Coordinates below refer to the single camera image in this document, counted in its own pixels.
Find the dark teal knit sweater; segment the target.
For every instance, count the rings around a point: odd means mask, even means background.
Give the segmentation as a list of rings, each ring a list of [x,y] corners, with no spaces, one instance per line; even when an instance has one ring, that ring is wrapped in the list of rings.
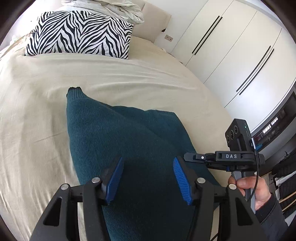
[[[185,240],[194,208],[182,198],[173,171],[177,156],[195,151],[171,112],[109,106],[81,88],[67,93],[67,129],[81,184],[124,159],[114,201],[103,208],[112,240]]]

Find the dark jacket right sleeve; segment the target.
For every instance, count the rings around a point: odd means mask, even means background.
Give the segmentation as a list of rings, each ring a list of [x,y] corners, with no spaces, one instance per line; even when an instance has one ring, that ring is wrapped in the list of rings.
[[[269,200],[256,211],[258,221],[263,228],[267,240],[280,240],[288,229],[280,204],[272,194]]]

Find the beige bed cover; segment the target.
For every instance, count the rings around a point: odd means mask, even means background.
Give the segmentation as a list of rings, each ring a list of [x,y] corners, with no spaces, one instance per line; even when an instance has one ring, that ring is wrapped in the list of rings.
[[[124,60],[26,56],[27,39],[1,51],[1,217],[17,240],[30,238],[61,184],[78,184],[66,123],[70,87],[109,105],[174,112],[198,153],[227,149],[229,113],[189,69],[150,41],[132,37]]]

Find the zebra print pillow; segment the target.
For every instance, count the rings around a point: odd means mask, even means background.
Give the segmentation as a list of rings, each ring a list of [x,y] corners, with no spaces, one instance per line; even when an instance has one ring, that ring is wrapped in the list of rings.
[[[127,59],[132,30],[127,21],[90,11],[46,11],[32,30],[25,55],[77,53]]]

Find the beige upholstered headboard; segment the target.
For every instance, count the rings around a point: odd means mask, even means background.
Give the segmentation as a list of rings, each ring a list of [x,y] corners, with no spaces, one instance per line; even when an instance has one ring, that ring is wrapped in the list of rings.
[[[154,43],[157,37],[165,32],[171,15],[148,2],[142,7],[142,13],[144,22],[134,25],[132,35]]]

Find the crumpled white duvet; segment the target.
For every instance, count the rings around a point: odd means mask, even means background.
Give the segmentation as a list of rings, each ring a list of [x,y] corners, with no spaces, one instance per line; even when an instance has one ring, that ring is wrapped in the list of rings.
[[[144,15],[141,8],[131,1],[61,1],[63,6],[89,9],[108,16],[125,20],[134,25],[144,23]]]

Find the wall power socket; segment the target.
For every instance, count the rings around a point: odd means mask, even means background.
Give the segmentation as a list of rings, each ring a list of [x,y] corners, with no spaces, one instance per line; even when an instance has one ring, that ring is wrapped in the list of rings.
[[[173,37],[171,37],[171,36],[169,36],[169,35],[166,35],[166,36],[165,36],[165,39],[171,42],[171,41],[173,40]]]

